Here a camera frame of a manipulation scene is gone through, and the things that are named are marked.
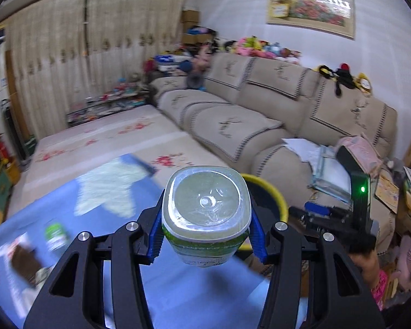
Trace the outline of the person's right hand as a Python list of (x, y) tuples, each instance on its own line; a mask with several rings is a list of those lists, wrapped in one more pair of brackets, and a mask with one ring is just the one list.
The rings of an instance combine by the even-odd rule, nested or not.
[(366, 254), (349, 254), (353, 263), (361, 270), (362, 278), (370, 289), (379, 284), (379, 259), (375, 250)]

